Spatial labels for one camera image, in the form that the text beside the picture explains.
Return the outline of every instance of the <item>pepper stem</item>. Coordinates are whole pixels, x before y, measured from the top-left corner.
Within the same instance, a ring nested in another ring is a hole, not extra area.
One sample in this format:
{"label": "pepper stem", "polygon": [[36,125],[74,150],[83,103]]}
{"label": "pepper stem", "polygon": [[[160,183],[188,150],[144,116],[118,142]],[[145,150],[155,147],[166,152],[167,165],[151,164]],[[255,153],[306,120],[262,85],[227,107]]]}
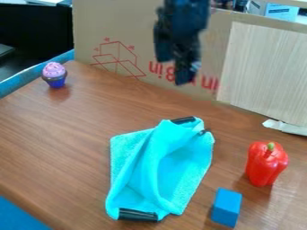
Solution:
{"label": "pepper stem", "polygon": [[266,153],[264,154],[265,158],[268,158],[269,156],[271,156],[272,152],[274,151],[274,148],[275,148],[274,142],[268,143],[267,147],[268,147],[268,149],[267,149]]}

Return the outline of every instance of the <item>bell pepper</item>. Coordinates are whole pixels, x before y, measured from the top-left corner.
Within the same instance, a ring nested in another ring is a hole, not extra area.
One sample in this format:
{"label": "bell pepper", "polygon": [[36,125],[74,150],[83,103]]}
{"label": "bell pepper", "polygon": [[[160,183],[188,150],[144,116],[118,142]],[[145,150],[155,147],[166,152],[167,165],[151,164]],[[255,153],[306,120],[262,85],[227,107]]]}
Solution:
{"label": "bell pepper", "polygon": [[246,174],[258,187],[271,185],[288,165],[288,155],[277,142],[254,142],[250,145]]}

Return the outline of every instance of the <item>blue cube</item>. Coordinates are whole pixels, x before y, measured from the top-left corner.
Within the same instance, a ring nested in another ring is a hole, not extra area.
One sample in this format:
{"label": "blue cube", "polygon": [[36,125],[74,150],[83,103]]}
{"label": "blue cube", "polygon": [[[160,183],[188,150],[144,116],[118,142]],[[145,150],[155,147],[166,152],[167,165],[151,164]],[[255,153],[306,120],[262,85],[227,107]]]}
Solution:
{"label": "blue cube", "polygon": [[241,202],[240,193],[218,188],[211,210],[211,219],[218,224],[235,227],[240,214]]}

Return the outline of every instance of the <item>purple cupcake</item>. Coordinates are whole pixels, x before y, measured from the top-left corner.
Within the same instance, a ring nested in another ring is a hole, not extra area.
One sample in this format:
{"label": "purple cupcake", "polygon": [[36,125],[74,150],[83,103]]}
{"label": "purple cupcake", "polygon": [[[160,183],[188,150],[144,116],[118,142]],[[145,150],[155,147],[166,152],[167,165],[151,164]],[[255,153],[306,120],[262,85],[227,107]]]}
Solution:
{"label": "purple cupcake", "polygon": [[67,72],[65,68],[57,62],[49,62],[43,69],[44,79],[52,88],[61,88],[65,84]]}

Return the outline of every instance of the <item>blue block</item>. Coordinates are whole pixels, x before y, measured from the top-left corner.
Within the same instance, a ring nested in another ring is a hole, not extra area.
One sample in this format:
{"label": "blue block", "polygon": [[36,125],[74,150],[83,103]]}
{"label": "blue block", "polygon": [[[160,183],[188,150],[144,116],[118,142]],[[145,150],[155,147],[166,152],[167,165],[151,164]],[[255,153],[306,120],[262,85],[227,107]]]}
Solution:
{"label": "blue block", "polygon": [[0,196],[1,230],[51,230],[27,212],[18,208],[9,200]]}
{"label": "blue block", "polygon": [[211,210],[211,219],[218,224],[235,227],[240,214],[241,202],[240,193],[218,188]]}

